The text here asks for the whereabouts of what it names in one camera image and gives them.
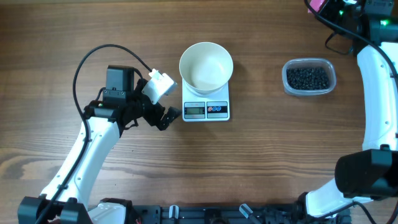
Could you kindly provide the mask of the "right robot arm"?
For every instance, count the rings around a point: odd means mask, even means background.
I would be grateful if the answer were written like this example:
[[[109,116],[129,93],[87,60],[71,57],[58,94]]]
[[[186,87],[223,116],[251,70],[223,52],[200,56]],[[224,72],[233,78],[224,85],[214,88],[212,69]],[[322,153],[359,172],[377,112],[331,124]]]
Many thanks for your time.
[[[335,176],[305,193],[308,221],[354,205],[397,197],[397,12],[395,1],[326,1],[315,18],[353,41],[364,89],[362,150],[338,159]]]

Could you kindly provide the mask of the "pink scoop blue handle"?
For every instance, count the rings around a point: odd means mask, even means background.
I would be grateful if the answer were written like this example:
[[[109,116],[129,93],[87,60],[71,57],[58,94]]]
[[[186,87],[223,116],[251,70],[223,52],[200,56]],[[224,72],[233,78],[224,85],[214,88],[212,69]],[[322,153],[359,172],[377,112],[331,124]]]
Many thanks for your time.
[[[322,9],[325,0],[309,0],[309,5],[311,6],[311,8],[316,11],[317,13],[320,12],[320,10]]]

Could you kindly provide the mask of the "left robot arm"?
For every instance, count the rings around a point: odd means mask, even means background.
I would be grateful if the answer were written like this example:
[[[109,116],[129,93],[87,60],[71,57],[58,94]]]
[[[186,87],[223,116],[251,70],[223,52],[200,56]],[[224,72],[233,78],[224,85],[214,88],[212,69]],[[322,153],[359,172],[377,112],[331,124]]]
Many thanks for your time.
[[[163,131],[181,114],[159,104],[177,86],[156,69],[150,79],[134,67],[110,65],[106,85],[81,112],[80,133],[60,170],[38,197],[24,197],[17,211],[19,223],[141,223],[130,200],[105,198],[93,209],[88,201],[94,182],[110,150],[122,133],[144,118]]]

